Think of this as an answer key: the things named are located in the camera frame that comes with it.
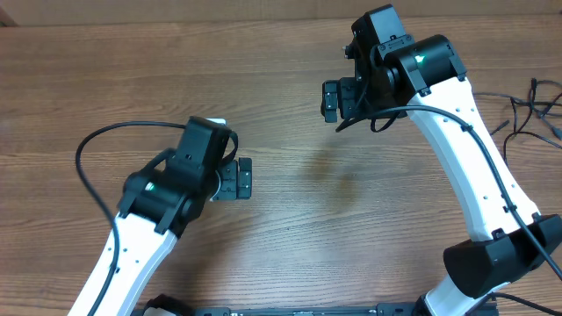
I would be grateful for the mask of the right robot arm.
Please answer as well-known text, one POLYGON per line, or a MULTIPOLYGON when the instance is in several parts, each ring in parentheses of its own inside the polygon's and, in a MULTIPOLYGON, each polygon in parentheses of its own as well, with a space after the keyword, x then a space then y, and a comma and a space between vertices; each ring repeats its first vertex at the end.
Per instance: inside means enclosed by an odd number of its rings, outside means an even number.
POLYGON ((495 315, 502 288, 543 264, 561 242, 561 218, 543 215, 512 176, 487 131, 465 66, 443 35, 415 40, 396 10, 367 11, 345 47, 355 74, 322 86, 321 114, 343 130, 369 121, 379 133, 411 119, 455 191, 469 237, 446 248, 444 280, 378 315, 495 315))

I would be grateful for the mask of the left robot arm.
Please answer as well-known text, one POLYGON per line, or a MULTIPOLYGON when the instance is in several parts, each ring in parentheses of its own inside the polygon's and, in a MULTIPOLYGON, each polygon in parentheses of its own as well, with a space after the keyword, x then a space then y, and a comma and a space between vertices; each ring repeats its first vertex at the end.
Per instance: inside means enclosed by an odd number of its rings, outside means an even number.
POLYGON ((207 202, 249 199, 252 161, 228 152, 237 134, 223 118, 192 116, 175 148, 166 148, 125 181, 112 213, 84 174, 76 170, 108 218, 104 250, 70 309, 72 315, 192 315, 194 310, 166 295, 137 306, 141 293, 187 225, 207 202))

